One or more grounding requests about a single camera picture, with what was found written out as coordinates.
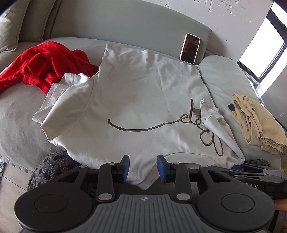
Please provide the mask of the person's right hand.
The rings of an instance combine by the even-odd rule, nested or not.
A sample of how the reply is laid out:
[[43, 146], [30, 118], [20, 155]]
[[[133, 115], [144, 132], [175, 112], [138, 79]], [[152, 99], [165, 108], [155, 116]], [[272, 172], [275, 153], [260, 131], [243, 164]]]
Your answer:
[[287, 199], [274, 200], [276, 211], [287, 211]]

